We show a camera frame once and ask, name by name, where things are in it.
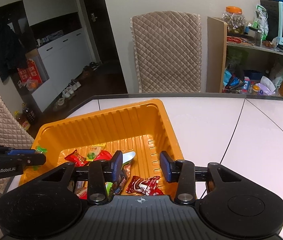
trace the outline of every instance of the wooden shelf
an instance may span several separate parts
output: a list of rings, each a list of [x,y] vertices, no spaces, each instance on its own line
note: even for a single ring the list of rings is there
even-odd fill
[[[240,47],[240,48],[245,48],[245,49],[256,49],[256,50],[261,50],[261,51],[266,51],[278,55],[283,55],[283,50],[279,48],[274,48],[271,49],[269,47],[266,47],[265,45],[261,44],[260,46],[254,46],[254,45],[246,45],[245,43],[235,43],[235,42],[227,42],[227,46],[232,46],[232,47]]]

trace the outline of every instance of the door handle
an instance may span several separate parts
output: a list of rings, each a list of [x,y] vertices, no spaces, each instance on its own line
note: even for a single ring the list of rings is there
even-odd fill
[[[91,15],[91,20],[92,20],[93,22],[95,22],[96,19],[97,19],[97,17],[95,17],[94,13],[91,13],[90,15]]]

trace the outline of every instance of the silver bolt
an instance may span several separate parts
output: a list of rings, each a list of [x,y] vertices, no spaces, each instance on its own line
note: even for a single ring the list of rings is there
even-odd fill
[[[90,199],[96,202],[103,201],[105,198],[105,195],[100,193],[95,193],[90,196]]]
[[[187,202],[193,199],[193,196],[188,193],[179,194],[177,197],[182,202]]]

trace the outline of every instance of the dark floor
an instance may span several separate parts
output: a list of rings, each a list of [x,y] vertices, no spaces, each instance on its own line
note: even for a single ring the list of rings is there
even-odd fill
[[[39,117],[37,124],[32,125],[28,133],[35,138],[39,128],[50,122],[65,119],[72,113],[72,109],[80,105],[86,99],[94,95],[114,95],[114,94],[126,94],[127,89],[125,80],[121,69],[114,70],[110,65],[105,64],[104,67],[100,67],[93,72],[93,75],[85,80],[80,81],[81,87],[75,91],[75,96],[70,100],[67,100],[65,108],[54,112],[51,104]]]

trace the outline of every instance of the orange plastic basket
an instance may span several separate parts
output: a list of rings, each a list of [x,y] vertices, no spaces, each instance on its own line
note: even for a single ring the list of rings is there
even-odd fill
[[[177,185],[164,181],[159,166],[159,154],[161,151],[167,151],[174,160],[183,159],[183,156],[166,110],[159,99],[43,125],[32,149],[38,145],[46,148],[46,163],[36,171],[33,167],[27,168],[21,176],[19,185],[66,162],[65,156],[75,149],[80,155],[86,156],[89,146],[101,143],[106,143],[105,150],[112,155],[116,150],[123,153],[135,151],[130,180],[134,175],[142,178],[161,176],[158,187],[165,194],[174,197]]]

